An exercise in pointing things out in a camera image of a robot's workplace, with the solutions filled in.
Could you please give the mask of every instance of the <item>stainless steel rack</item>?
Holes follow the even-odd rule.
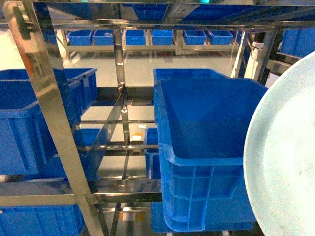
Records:
[[[279,71],[279,61],[292,64],[299,58],[276,54],[277,39],[282,30],[298,29],[315,26],[315,1],[313,0],[87,0],[85,3],[103,4],[101,12],[96,12],[92,19],[75,16],[74,19],[51,19],[48,7],[65,3],[81,4],[80,0],[0,0],[6,21],[0,26],[11,29],[12,35],[31,80],[31,84],[53,137],[58,154],[67,174],[69,184],[64,182],[8,182],[0,184],[0,206],[20,205],[56,205],[78,204],[90,235],[114,235],[117,228],[121,203],[161,201],[159,180],[134,179],[126,180],[129,156],[147,146],[130,146],[128,119],[127,89],[125,86],[124,49],[121,30],[126,29],[172,29],[172,30],[242,30],[242,41],[238,49],[233,76],[241,75],[243,52],[247,47],[244,40],[248,33],[254,33],[254,40],[263,42],[264,47],[257,58],[257,69],[253,75],[258,81],[264,82],[268,69]],[[168,4],[162,20],[135,20],[121,11],[121,3],[131,4]],[[247,14],[233,15],[218,21],[185,21],[189,13],[199,5],[249,5],[255,10]],[[79,130],[78,123],[70,121],[63,103],[69,102],[70,95],[63,71],[63,62],[57,45],[44,41],[42,33],[53,30],[79,29],[113,29],[115,67],[118,84],[118,100],[113,107],[103,129],[107,130],[110,139],[118,122],[124,130],[124,143],[121,146],[105,146],[94,144],[97,148],[111,148],[125,152],[125,165],[121,180],[100,180],[88,183],[72,128]],[[117,203],[111,231],[107,229],[101,205]]]
[[[111,45],[104,45],[104,46],[97,46],[97,45],[89,45],[89,46],[72,46],[68,42],[66,38],[66,32],[64,30],[61,31],[63,47],[67,53],[67,56],[70,57],[72,52],[113,52],[114,46]],[[153,45],[152,44],[152,37],[149,31],[145,32],[146,37],[146,45],[126,45],[125,41],[125,34],[126,31],[124,30],[122,33],[123,37],[123,51],[124,52],[174,52],[175,55],[181,54],[189,54],[195,51],[202,51],[202,52],[213,52],[213,51],[237,51],[239,45],[237,43],[232,42],[230,45],[212,45],[208,40],[204,43],[204,45],[186,45],[182,30],[177,30],[175,32],[176,36],[173,39],[173,45]]]

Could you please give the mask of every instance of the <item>plastic crate stack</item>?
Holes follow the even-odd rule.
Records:
[[[156,69],[154,77],[158,131],[148,129],[145,141],[153,144],[158,136],[159,153],[146,156],[159,155],[163,202],[152,206],[153,230],[251,229],[256,219],[245,189],[243,148],[267,88],[210,69]],[[148,173],[156,172],[154,157],[147,163]]]
[[[74,120],[97,98],[96,69],[66,69],[74,103]],[[0,71],[0,174],[26,175],[23,181],[43,178],[66,178],[60,158],[49,133],[26,70]],[[82,129],[74,139],[80,146],[95,140],[107,142],[106,131]],[[80,153],[88,180],[96,173],[104,151]],[[78,205],[1,207],[0,235],[55,236],[79,235],[84,220]]]
[[[123,4],[132,7],[139,20],[162,20],[167,4]]]

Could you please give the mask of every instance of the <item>blue plastic crate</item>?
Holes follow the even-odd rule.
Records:
[[[51,44],[57,44],[57,38],[55,34],[47,34],[48,42]]]
[[[72,46],[88,46],[92,45],[93,30],[80,30],[70,32],[68,35]]]
[[[162,20],[167,4],[123,4],[132,7],[139,20]]]
[[[153,45],[172,45],[173,31],[172,30],[152,30]]]
[[[158,129],[147,128],[143,143],[146,144],[158,144]],[[146,173],[149,179],[161,179],[161,170],[159,166],[159,154],[158,150],[148,149],[144,150],[146,156]]]
[[[82,115],[97,99],[96,72],[97,69],[78,68],[65,69],[69,87],[73,90],[72,98],[78,114]],[[25,69],[9,69],[0,71],[0,80],[28,80],[29,76]]]
[[[77,121],[96,98],[95,72],[68,70],[68,75],[81,75],[68,80]],[[26,71],[1,71],[0,94],[0,174],[38,174],[56,149]]]
[[[0,236],[77,236],[84,228],[78,205],[0,206]]]
[[[200,30],[185,30],[183,35],[186,45],[203,45],[207,38],[204,31]]]
[[[75,140],[79,140],[76,138],[77,135],[79,135],[78,132],[74,134]],[[81,129],[81,135],[84,143],[77,143],[81,146],[90,146],[95,142],[97,138],[99,142],[103,144],[107,143],[107,131],[101,131],[100,129]],[[97,171],[105,155],[105,152],[106,151],[98,151],[92,153],[92,155],[89,155],[89,153],[79,154],[87,180],[97,180]],[[55,155],[48,162],[43,172],[36,175],[27,175],[24,180],[45,178],[67,178],[62,162],[58,155]]]
[[[0,81],[0,174],[36,174],[56,153],[27,81]]]
[[[315,29],[294,29],[284,32],[280,52],[305,57],[315,51]]]
[[[229,16],[238,16],[250,13],[261,6],[234,6],[234,5],[201,5],[184,20],[219,20]]]
[[[112,30],[97,30],[93,35],[95,45],[113,45]]]
[[[204,231],[223,231],[223,230],[250,230],[253,228],[253,222],[238,222],[238,223],[216,223],[211,224],[206,221]],[[151,229],[155,233],[174,233],[167,226],[164,213],[163,202],[151,203]]]
[[[229,31],[212,30],[206,31],[206,34],[213,45],[229,45],[233,39]]]
[[[206,222],[254,222],[243,149],[267,88],[207,69],[156,69],[154,77],[167,225],[192,232]]]
[[[126,45],[146,45],[144,30],[127,30]]]

